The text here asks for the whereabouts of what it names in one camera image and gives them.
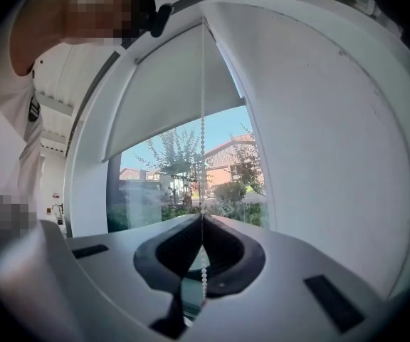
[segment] white roller blind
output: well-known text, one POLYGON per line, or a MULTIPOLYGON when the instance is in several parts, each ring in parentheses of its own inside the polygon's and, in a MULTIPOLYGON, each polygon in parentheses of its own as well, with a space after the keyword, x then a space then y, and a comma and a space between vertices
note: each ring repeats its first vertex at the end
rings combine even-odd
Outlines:
MULTIPOLYGON (((200 118, 201 30, 198 26, 177 36, 138 65, 115 117, 105 160, 200 118)), ((206 114, 243 104, 216 43, 206 31, 206 114)))

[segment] house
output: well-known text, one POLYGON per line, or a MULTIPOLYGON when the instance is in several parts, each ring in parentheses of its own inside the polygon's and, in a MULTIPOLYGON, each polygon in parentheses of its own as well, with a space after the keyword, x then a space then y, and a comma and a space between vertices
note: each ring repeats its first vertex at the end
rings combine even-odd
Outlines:
POLYGON ((238 146, 241 149, 245 149, 245 146, 256 148, 256 141, 249 134, 239 135, 205 153, 208 187, 236 181, 239 178, 240 168, 243 164, 239 163, 236 155, 238 146))
POLYGON ((120 180, 146 180, 147 171, 125 167, 120 170, 120 180))
POLYGON ((161 182, 164 189, 167 189, 168 187, 173 188, 173 182, 172 182, 171 176, 161 173, 156 170, 147 172, 147 180, 161 182))

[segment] blue sky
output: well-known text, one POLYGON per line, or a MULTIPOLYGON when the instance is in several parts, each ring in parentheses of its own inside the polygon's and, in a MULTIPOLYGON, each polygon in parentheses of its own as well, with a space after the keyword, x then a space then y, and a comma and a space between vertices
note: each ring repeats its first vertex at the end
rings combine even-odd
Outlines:
MULTIPOLYGON (((251 123, 249 121, 248 112, 246 106, 240 106, 238 108, 221 111, 213 115, 209 115, 205 118, 205 151, 209 151, 211 148, 220 145, 230 139, 229 133, 233 135, 245 134, 244 129, 241 127, 243 124, 249 130, 252 130, 251 123)), ((195 129, 196 134, 200 133, 200 120, 181 125, 177 128, 181 133, 183 128, 188 131, 195 129)), ((159 137, 153 139, 154 148, 162 150, 162 144, 159 137)), ((121 167, 142 168, 148 170, 146 165, 141 164, 134 156, 139 155, 141 158, 147 161, 153 161, 151 152, 149 151, 145 142, 136 145, 129 150, 122 153, 121 167)))

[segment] window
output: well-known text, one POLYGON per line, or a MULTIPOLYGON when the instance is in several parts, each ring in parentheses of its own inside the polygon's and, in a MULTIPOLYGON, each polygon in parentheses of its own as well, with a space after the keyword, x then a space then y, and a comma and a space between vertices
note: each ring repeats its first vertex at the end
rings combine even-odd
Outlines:
POLYGON ((200 120, 150 138, 110 161, 109 232, 143 227, 207 210, 268 226, 263 173, 246 107, 205 119, 206 188, 199 186, 200 120))

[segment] tree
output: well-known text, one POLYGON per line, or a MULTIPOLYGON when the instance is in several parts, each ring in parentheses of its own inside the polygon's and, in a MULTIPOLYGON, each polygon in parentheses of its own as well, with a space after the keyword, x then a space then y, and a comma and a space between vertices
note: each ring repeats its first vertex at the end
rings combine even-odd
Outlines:
MULTIPOLYGON (((263 181, 263 174, 261 169, 261 159, 256 147, 256 140, 254 138, 254 132, 251 132, 247 127, 241 124, 247 134, 250 135, 254 144, 239 144, 233 145, 235 154, 233 155, 233 161, 235 162, 237 175, 239 180, 243 184, 250 186, 259 195, 265 197, 265 184, 263 181)), ((230 133, 231 140, 234 141, 235 137, 230 133)))
POLYGON ((168 130, 159 135, 162 142, 162 150, 154 148, 153 139, 147 140, 147 146, 153 155, 154 162, 147 161, 135 154, 135 157, 144 165, 155 168, 158 172, 168 175, 183 174, 183 180, 189 184, 197 179, 191 176, 191 171, 197 163, 197 148, 199 136, 195 130, 184 129, 181 135, 177 129, 168 130))

